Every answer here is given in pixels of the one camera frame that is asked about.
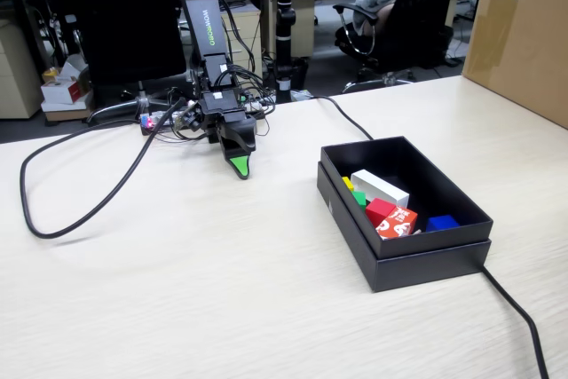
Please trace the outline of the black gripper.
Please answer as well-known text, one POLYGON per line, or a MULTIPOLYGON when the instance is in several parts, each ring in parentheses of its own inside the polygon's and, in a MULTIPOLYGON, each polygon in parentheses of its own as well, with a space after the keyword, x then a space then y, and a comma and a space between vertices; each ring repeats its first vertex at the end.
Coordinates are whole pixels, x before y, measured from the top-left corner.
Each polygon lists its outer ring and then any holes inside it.
POLYGON ((237 109, 206 114, 202 124, 209 143, 222 143, 225 161, 237 177, 248 179, 249 158, 256 150, 256 119, 237 109))

